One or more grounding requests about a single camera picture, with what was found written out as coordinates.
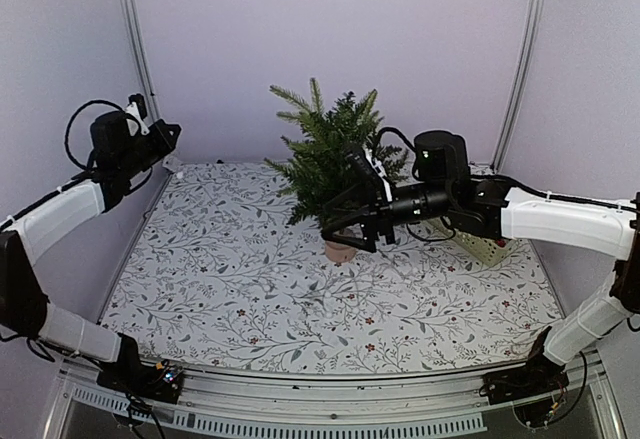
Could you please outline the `pale green plastic basket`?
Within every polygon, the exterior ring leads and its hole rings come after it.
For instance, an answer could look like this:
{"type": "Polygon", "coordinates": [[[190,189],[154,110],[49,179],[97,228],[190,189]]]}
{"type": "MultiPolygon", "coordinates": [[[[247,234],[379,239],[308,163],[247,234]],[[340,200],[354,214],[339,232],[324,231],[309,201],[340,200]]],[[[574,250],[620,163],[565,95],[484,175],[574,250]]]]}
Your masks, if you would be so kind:
{"type": "Polygon", "coordinates": [[[504,248],[500,248],[495,244],[495,241],[499,239],[481,238],[460,231],[453,232],[440,219],[429,219],[428,223],[432,228],[437,229],[448,237],[449,241],[453,241],[487,266],[498,265],[513,253],[519,245],[515,240],[503,239],[507,244],[504,248]]]}

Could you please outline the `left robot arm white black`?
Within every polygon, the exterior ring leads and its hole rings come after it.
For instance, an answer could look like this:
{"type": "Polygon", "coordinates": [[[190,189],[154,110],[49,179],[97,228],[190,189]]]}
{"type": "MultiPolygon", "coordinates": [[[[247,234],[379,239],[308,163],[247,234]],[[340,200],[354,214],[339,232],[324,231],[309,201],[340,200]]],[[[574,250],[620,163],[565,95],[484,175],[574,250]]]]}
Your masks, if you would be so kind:
{"type": "Polygon", "coordinates": [[[14,336],[95,360],[128,393],[148,385],[136,341],[56,306],[43,292],[36,262],[82,224],[137,191],[132,181],[176,148],[181,128],[144,121],[136,106],[99,116],[79,174],[1,226],[1,324],[14,336]]]}

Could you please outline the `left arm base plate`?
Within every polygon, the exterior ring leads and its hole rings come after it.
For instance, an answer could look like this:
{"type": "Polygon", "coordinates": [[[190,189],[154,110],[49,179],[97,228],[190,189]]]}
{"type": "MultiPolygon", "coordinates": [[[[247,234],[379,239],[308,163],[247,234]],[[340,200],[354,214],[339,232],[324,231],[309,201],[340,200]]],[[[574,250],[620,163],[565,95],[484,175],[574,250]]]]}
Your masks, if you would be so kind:
{"type": "Polygon", "coordinates": [[[132,396],[168,404],[177,404],[184,375],[180,366],[163,360],[155,365],[122,365],[98,362],[97,384],[132,396]]]}

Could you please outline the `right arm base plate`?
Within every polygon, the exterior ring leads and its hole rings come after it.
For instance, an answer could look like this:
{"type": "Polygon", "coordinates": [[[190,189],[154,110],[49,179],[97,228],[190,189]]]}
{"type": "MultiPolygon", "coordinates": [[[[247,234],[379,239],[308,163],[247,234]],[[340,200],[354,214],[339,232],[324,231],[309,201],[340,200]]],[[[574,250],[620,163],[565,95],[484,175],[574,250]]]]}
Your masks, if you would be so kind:
{"type": "Polygon", "coordinates": [[[568,385],[569,379],[563,369],[521,366],[483,375],[478,394],[487,398],[490,405],[495,405],[550,393],[568,385]]]}

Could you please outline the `small green christmas tree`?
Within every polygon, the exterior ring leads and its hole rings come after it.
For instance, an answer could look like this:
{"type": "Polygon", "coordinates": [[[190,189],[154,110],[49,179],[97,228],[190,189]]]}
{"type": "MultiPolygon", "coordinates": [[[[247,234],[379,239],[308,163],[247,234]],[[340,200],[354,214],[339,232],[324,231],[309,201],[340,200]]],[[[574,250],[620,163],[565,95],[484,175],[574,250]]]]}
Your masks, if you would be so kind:
{"type": "Polygon", "coordinates": [[[356,183],[356,173],[345,157],[344,148],[356,144],[373,146],[383,116],[376,109],[378,91],[373,89],[358,98],[352,91],[343,93],[332,107],[324,104],[319,82],[309,80],[310,97],[271,85],[269,91],[290,108],[277,116],[300,129],[302,137],[281,140],[291,152],[284,161],[266,159],[265,163],[280,175],[284,186],[280,196],[292,196],[295,204],[287,224],[294,226],[312,219],[323,227],[336,217],[325,212],[329,200],[356,183]]]}

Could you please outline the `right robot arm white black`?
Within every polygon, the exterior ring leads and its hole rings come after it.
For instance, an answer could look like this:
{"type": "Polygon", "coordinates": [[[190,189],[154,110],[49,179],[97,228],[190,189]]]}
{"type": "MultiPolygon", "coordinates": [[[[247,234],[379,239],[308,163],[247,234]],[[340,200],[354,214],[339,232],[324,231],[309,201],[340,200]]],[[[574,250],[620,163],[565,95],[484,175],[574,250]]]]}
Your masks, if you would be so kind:
{"type": "Polygon", "coordinates": [[[613,272],[567,318],[540,333],[517,374],[537,395],[584,348],[639,312],[639,201],[605,201],[542,192],[502,175],[475,176],[462,136],[444,130],[413,141],[415,183],[390,184],[375,148],[350,144],[345,157],[356,182],[330,200],[323,239],[373,252],[395,240],[397,225],[439,218],[476,237],[533,239],[611,256],[613,272]]]}

